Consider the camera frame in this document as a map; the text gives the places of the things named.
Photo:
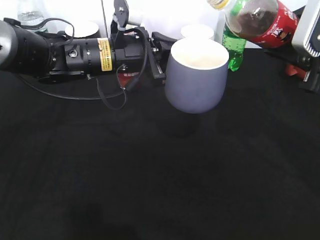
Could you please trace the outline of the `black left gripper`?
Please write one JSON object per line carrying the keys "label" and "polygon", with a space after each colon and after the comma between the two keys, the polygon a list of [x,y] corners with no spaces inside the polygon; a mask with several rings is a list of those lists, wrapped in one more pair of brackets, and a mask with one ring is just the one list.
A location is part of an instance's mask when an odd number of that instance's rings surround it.
{"label": "black left gripper", "polygon": [[136,27],[126,30],[123,40],[123,48],[113,47],[114,68],[120,68],[119,73],[139,73],[126,87],[141,85],[145,74],[151,78],[154,86],[163,86],[173,39],[159,32],[153,32],[149,36],[144,27]]}

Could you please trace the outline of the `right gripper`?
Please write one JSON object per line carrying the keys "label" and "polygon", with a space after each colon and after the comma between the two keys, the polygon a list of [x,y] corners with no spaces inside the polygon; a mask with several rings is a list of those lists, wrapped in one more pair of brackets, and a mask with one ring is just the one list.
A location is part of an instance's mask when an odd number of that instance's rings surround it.
{"label": "right gripper", "polygon": [[[291,41],[294,49],[302,56],[320,56],[320,1],[309,0],[300,16]],[[320,71],[310,70],[298,87],[310,93],[320,93]]]}

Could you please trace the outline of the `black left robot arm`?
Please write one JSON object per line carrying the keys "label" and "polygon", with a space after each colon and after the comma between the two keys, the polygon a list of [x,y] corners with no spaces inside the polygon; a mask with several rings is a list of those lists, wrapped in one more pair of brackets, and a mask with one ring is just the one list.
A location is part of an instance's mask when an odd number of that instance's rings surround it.
{"label": "black left robot arm", "polygon": [[157,84],[166,78],[161,63],[175,39],[144,27],[116,30],[110,38],[73,38],[63,33],[33,32],[15,19],[0,22],[0,69],[45,79],[95,77],[116,71],[150,70]]}

